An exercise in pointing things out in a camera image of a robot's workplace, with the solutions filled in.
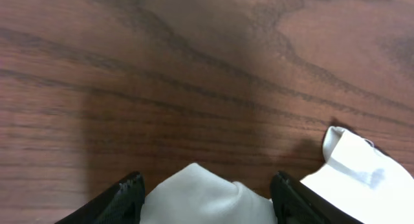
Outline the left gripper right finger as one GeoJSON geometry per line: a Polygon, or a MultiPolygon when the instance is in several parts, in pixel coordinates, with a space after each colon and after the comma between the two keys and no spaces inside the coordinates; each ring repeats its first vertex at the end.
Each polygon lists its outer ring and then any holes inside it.
{"type": "Polygon", "coordinates": [[[283,171],[273,176],[270,194],[278,223],[362,224],[283,171]]]}

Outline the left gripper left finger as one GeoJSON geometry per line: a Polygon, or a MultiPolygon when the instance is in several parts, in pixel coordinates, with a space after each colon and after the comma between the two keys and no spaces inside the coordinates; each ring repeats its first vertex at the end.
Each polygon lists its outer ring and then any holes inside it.
{"type": "Polygon", "coordinates": [[[139,224],[144,178],[131,172],[56,224],[139,224]]]}

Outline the white t-shirt with black print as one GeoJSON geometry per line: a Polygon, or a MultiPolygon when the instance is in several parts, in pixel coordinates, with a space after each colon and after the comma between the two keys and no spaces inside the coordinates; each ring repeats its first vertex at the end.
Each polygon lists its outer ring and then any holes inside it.
{"type": "MultiPolygon", "coordinates": [[[[301,183],[362,223],[412,223],[413,177],[374,144],[331,126],[325,164],[301,183]]],[[[278,223],[271,201],[193,163],[147,197],[141,223],[278,223]]]]}

